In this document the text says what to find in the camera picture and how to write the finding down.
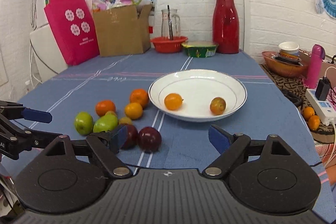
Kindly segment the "green pear-shaped apple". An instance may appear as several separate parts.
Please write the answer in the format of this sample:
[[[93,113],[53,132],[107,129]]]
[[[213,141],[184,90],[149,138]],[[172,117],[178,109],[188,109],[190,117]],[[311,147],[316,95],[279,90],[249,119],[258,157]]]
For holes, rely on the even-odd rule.
[[[118,118],[113,114],[100,117],[94,124],[93,133],[112,131],[118,126]]]

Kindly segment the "dark red plum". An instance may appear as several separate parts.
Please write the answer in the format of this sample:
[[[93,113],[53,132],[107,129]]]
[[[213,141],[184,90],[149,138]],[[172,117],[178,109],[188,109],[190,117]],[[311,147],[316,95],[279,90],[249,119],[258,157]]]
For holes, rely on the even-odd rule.
[[[131,149],[137,145],[138,130],[132,124],[123,124],[127,130],[126,142],[121,147],[122,149]]]
[[[144,127],[138,133],[137,143],[144,152],[156,152],[162,143],[162,137],[153,127]]]

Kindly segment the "small brown-yellow fruit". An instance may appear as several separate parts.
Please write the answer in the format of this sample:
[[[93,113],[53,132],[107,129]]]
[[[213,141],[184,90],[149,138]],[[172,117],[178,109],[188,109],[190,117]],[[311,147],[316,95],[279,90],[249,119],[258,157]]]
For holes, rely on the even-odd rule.
[[[119,124],[133,124],[133,121],[129,117],[122,117],[118,120]]]
[[[107,111],[107,112],[105,113],[105,115],[113,115],[113,116],[116,116],[116,117],[117,117],[117,114],[116,114],[114,111],[112,111],[112,110]]]

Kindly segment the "orange tangerine with stem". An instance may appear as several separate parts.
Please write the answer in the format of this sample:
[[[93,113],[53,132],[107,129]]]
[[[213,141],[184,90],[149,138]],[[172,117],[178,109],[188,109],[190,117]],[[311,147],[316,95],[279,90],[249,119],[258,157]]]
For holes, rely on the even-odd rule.
[[[111,100],[103,100],[96,104],[95,112],[98,116],[104,116],[107,112],[116,112],[116,105]]]

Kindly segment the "yellow-orange citrus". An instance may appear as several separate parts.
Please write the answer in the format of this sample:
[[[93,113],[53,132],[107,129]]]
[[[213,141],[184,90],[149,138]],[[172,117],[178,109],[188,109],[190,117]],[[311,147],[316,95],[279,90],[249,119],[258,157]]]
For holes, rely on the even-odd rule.
[[[131,120],[136,120],[142,117],[143,108],[138,102],[132,102],[124,107],[124,113]]]

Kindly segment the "red-yellow plum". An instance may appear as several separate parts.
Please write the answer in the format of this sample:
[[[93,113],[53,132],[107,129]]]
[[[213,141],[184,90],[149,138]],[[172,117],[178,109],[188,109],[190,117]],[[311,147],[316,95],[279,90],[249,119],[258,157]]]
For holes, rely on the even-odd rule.
[[[226,109],[226,101],[221,97],[214,98],[210,103],[210,111],[214,115],[222,115]]]

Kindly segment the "small orange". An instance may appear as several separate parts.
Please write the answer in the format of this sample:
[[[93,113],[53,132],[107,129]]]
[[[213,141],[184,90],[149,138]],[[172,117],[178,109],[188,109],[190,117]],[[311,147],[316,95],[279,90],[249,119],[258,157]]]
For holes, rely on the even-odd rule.
[[[307,122],[308,128],[311,131],[317,131],[320,125],[320,118],[317,115],[313,115],[309,118]]]
[[[183,98],[177,93],[170,93],[165,97],[164,104],[167,110],[175,111],[181,108]]]
[[[302,116],[306,121],[308,121],[314,115],[315,115],[314,108],[310,106],[305,107],[302,111]]]

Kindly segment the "blue striped tablecloth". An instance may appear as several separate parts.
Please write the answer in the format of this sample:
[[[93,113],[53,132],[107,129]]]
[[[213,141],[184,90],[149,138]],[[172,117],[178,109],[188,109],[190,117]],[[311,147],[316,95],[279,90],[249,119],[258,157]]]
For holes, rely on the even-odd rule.
[[[1,102],[1,223],[335,223],[305,119],[246,53],[96,57]]]

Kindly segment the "white appliance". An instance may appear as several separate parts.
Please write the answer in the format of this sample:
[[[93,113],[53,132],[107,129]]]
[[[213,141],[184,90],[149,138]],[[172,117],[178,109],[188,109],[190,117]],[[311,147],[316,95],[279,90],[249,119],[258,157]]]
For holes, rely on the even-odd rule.
[[[31,1],[31,49],[43,83],[68,68],[45,15],[45,7],[49,2],[50,0]]]

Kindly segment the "white ceramic plate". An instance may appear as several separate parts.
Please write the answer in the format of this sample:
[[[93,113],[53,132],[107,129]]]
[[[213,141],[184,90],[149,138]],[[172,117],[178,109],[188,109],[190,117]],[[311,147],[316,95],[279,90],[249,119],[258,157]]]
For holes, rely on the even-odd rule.
[[[171,93],[179,94],[182,106],[169,110],[164,99]],[[156,79],[149,87],[151,103],[173,118],[188,122],[213,122],[231,116],[245,104],[247,89],[241,81],[217,71],[190,69],[170,73]],[[210,110],[214,98],[225,100],[226,108],[221,115]]]

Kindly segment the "black leopard pattern cloth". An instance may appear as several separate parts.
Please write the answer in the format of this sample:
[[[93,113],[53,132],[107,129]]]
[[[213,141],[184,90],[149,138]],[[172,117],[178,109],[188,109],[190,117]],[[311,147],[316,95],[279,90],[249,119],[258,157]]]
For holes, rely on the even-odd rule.
[[[292,94],[290,101],[294,103],[301,114],[303,113],[304,108],[311,107],[311,104],[305,96],[306,87],[303,85],[302,78],[289,79],[278,76],[271,72],[265,64],[262,64],[261,68],[284,95]],[[319,143],[331,144],[334,142],[334,129],[332,125],[325,126],[320,123],[318,129],[314,131],[311,130],[311,134],[313,139]]]

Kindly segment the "orange patterned bowl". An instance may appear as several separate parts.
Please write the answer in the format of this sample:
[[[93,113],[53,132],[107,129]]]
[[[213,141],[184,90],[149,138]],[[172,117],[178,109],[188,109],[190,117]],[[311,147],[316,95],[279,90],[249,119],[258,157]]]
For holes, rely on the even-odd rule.
[[[296,78],[306,76],[309,64],[300,60],[298,64],[286,63],[278,59],[278,54],[273,51],[263,51],[262,56],[267,68],[278,76]]]

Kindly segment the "white power strip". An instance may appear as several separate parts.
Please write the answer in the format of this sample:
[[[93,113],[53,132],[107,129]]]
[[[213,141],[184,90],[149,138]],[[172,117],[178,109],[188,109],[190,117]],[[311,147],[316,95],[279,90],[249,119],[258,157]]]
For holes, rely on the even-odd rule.
[[[305,96],[319,116],[322,124],[326,126],[335,124],[336,113],[329,101],[319,101],[315,96],[315,89],[306,89]]]

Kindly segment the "green instant noodle bowl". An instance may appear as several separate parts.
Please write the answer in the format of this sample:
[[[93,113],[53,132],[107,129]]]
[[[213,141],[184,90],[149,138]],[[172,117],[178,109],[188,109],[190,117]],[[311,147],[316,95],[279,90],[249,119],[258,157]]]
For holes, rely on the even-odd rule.
[[[215,42],[183,42],[182,48],[188,57],[207,58],[213,57],[217,52],[218,44]]]

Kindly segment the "black charger plug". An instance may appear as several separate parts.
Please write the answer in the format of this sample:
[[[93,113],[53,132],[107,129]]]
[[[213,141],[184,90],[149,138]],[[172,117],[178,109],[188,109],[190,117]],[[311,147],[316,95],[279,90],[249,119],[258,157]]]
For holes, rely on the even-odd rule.
[[[322,77],[317,85],[315,96],[319,101],[325,101],[330,91],[330,81],[327,77]]]

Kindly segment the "pink tote bag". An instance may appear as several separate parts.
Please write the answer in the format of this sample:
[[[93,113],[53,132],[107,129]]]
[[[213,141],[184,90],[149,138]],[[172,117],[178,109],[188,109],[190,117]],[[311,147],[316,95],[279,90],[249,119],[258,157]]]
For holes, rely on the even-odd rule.
[[[100,54],[95,23],[85,0],[50,0],[44,11],[67,65],[79,65]]]

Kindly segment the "cardboard box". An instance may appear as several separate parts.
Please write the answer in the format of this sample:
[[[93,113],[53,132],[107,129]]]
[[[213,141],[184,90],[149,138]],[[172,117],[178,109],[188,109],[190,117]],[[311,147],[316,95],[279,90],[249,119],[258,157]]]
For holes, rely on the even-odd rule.
[[[93,13],[100,56],[143,54],[150,49],[149,15],[152,5],[137,12],[135,5]]]

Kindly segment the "white cup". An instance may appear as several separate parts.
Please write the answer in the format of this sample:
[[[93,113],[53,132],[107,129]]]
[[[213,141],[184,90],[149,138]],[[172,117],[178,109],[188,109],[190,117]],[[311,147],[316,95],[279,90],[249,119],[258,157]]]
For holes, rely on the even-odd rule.
[[[295,42],[282,42],[278,45],[280,52],[287,53],[289,55],[298,56],[299,44]]]

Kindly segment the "red plastic basket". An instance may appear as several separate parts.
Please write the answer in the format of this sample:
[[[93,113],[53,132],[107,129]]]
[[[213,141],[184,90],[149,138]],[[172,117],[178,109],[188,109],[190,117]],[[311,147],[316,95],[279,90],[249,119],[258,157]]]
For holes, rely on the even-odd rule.
[[[186,36],[175,37],[173,40],[165,37],[156,37],[151,39],[150,42],[158,53],[177,53],[182,50],[182,43],[186,42],[187,39]]]

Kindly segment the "black stirrer in pitcher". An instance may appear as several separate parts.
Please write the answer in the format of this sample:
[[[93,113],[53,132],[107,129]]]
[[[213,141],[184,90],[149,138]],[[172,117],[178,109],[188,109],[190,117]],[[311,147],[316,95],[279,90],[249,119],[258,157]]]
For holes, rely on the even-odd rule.
[[[170,18],[170,6],[167,5],[167,17],[168,17],[168,26],[169,26],[169,39],[173,40],[174,35],[173,35],[173,26],[172,26],[172,21]]]

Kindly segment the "red thermos jug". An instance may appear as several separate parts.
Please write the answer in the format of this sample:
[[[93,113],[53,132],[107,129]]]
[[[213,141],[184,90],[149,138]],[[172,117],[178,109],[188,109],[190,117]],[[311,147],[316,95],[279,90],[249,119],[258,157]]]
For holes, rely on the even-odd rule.
[[[213,42],[217,52],[236,54],[239,52],[239,17],[234,0],[216,0],[213,13]]]

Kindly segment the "pink thermos bottle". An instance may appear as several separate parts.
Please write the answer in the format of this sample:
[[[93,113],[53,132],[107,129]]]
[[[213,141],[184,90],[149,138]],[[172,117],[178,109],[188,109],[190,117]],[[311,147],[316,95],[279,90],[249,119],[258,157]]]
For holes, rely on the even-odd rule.
[[[316,87],[324,59],[325,59],[324,47],[319,44],[315,44],[312,48],[307,76],[306,79],[304,80],[304,85],[307,88],[313,89]]]

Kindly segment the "glass pitcher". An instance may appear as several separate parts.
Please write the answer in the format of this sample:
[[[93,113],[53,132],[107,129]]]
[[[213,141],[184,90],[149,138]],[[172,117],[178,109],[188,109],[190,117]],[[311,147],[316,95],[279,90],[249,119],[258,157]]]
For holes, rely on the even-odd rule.
[[[181,20],[177,9],[163,9],[161,36],[169,40],[181,37]]]

